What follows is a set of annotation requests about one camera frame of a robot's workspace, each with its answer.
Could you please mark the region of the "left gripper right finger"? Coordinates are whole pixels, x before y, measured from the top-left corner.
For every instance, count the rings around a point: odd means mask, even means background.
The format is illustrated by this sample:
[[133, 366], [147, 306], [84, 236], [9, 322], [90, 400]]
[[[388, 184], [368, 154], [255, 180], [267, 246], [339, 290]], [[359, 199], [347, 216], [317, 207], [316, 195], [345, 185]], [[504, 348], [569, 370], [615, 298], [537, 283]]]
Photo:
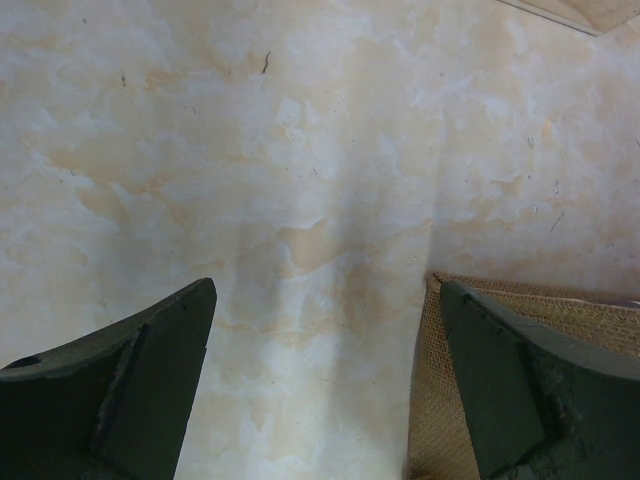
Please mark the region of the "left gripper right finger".
[[458, 281], [440, 303], [481, 478], [638, 478], [638, 360]]

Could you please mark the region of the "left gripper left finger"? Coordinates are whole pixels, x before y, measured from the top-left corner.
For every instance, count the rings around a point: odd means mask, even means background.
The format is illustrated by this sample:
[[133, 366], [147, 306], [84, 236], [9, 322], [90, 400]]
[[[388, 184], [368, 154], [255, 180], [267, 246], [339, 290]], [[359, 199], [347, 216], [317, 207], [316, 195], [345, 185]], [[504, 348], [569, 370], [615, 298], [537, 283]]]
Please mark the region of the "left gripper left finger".
[[2, 368], [2, 478], [173, 478], [216, 301], [202, 278]]

